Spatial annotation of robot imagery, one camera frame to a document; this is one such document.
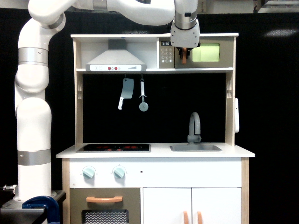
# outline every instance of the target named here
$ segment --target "toy cleaver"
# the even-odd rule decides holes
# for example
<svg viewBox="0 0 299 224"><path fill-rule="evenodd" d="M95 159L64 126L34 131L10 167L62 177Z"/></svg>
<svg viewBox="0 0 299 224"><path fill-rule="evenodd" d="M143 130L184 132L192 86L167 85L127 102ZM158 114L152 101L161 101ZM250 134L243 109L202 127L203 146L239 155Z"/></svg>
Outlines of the toy cleaver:
<svg viewBox="0 0 299 224"><path fill-rule="evenodd" d="M123 85L122 85L121 98L120 98L120 102L118 104L119 110L121 110L123 99L131 99L132 98L133 89L134 89L134 79L124 78Z"/></svg>

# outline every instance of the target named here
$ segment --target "white robotic arm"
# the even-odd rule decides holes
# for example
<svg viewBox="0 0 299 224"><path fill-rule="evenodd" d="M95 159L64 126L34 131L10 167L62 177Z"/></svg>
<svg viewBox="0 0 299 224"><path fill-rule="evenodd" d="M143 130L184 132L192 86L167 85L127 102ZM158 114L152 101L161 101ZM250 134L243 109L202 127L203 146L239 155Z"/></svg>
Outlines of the white robotic arm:
<svg viewBox="0 0 299 224"><path fill-rule="evenodd" d="M64 28L64 11L71 5L84 9L120 12L143 25L171 28L172 45L194 48L198 44L197 0L30 0L32 16L19 37L19 66L15 76L18 178L21 201L51 195L51 110L45 102L49 83L48 48L52 36Z"/></svg>

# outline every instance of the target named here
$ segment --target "black curtain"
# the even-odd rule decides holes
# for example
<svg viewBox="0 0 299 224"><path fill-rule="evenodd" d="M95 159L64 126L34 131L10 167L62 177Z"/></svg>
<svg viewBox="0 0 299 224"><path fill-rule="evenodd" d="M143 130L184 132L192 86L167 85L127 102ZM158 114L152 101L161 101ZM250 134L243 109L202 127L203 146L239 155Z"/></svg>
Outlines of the black curtain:
<svg viewBox="0 0 299 224"><path fill-rule="evenodd" d="M170 30L166 25L138 25L120 14L65 14L65 28L49 45L46 99L52 110L53 189L62 188L61 160L55 155L74 144L70 35L163 34ZM0 9L0 186L17 183L14 76L18 36L29 19L27 10ZM240 132L235 143L256 154L250 159L250 223L295 223L299 14L200 15L199 23L201 33L239 33L236 97ZM85 141L183 142L193 111L200 115L203 141L224 141L223 74L145 75L147 112L138 109L141 77L131 76L133 99L124 102L120 113L117 105L123 78L84 75Z"/></svg>

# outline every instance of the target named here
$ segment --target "light blue knob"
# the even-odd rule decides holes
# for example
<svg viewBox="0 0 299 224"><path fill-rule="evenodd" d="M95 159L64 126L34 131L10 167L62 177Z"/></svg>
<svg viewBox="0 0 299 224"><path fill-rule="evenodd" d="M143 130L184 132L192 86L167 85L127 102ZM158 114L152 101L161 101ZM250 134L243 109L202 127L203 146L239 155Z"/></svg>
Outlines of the light blue knob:
<svg viewBox="0 0 299 224"><path fill-rule="evenodd" d="M93 167L85 167L82 171L83 176L90 179L93 178L94 174L95 174L95 170Z"/></svg>
<svg viewBox="0 0 299 224"><path fill-rule="evenodd" d="M125 176L125 173L126 173L125 168L122 166L117 166L113 170L113 175L116 178L123 178Z"/></svg>

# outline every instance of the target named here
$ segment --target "microwave keypad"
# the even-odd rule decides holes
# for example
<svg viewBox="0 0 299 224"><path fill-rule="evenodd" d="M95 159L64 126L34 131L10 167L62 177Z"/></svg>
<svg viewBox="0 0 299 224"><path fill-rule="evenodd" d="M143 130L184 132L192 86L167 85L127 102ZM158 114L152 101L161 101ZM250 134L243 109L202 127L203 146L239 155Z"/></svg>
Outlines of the microwave keypad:
<svg viewBox="0 0 299 224"><path fill-rule="evenodd" d="M173 46L160 45L159 63L161 69L174 68L174 47Z"/></svg>

